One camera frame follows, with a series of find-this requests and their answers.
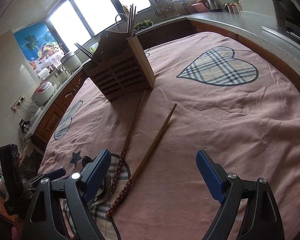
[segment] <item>white wall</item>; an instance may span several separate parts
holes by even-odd
[[[243,11],[276,19],[272,0],[240,0]]]
[[[0,19],[0,35],[13,32],[31,23],[46,19],[61,0],[15,0]]]
[[[31,101],[33,91],[40,84],[38,76],[30,75],[34,73],[31,68],[12,31],[2,34],[0,36],[0,147],[14,143],[18,145],[19,151],[22,148],[19,122],[22,118],[25,119],[26,114],[14,113],[11,107],[22,93],[27,101]]]

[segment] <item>rice cooker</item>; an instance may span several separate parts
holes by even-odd
[[[44,104],[48,102],[53,93],[53,85],[50,82],[44,82],[34,91],[31,100],[38,107],[44,106]]]
[[[71,73],[74,72],[78,67],[81,66],[81,61],[74,52],[68,52],[60,60],[63,67],[69,70]]]

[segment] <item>kitchen counter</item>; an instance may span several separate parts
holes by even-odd
[[[54,92],[52,97],[50,97],[49,101],[39,109],[39,112],[37,112],[33,116],[35,119],[31,120],[33,123],[29,127],[28,132],[25,134],[25,140],[29,139],[34,134],[34,131],[37,129],[40,121],[42,120],[45,113],[48,111],[49,107],[53,104],[54,100],[60,95],[60,93],[71,82],[71,80],[82,70],[83,65],[88,61],[89,60],[82,63],[79,68],[77,68],[73,73],[71,73],[68,79],[57,87],[57,90]]]
[[[258,21],[255,18],[247,16],[230,14],[228,12],[206,12],[183,15],[157,23],[155,26],[137,33],[137,36],[160,28],[161,26],[183,20],[201,22],[236,33],[274,54],[300,75],[300,49],[286,40],[262,29],[262,26],[264,26],[277,31],[278,27],[276,25],[272,25],[266,21]]]

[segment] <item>star pattern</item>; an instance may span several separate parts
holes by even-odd
[[[82,159],[80,154],[81,154],[81,151],[79,151],[78,153],[72,153],[72,159],[71,159],[70,163],[73,163],[75,167],[77,167],[78,161]]]

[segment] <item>palm tree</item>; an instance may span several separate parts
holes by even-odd
[[[52,40],[52,36],[50,33],[46,33],[45,35],[43,35],[43,39],[45,42],[49,42]]]
[[[32,51],[34,50],[35,48],[37,48],[38,50],[40,50],[38,48],[38,45],[39,45],[39,41],[37,40],[37,38],[34,36],[34,35],[28,35],[25,37],[25,40],[27,41],[25,47]]]

